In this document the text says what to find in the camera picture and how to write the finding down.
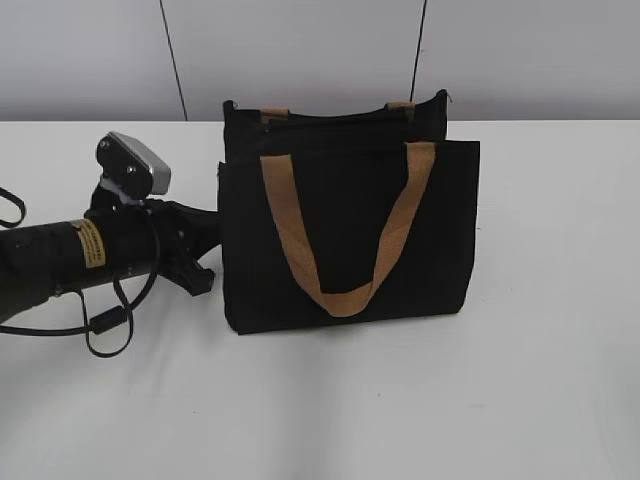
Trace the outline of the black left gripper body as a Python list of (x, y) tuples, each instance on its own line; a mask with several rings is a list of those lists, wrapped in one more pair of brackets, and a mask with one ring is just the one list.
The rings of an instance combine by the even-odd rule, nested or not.
[(189, 251), (182, 238), (181, 206), (185, 205), (154, 199), (124, 205), (95, 189), (89, 219), (100, 234), (106, 260), (104, 266), (89, 270), (89, 284), (106, 284), (116, 274), (130, 278), (152, 272), (172, 282), (175, 255)]

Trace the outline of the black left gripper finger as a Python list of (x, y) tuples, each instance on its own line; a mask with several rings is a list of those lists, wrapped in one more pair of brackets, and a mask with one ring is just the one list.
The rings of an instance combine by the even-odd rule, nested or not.
[(217, 211), (181, 206), (183, 242), (192, 255), (205, 255), (221, 244), (221, 227)]
[(200, 265), (189, 251), (179, 251), (173, 260), (172, 282), (191, 296), (199, 296), (212, 290), (215, 273)]

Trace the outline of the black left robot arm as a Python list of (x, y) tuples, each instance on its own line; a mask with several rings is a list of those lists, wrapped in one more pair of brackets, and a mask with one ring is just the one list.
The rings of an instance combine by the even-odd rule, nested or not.
[(221, 242), (219, 215), (174, 201), (125, 204), (97, 188), (83, 218), (1, 234), (1, 319), (54, 296), (156, 274), (193, 296), (214, 273), (200, 259)]

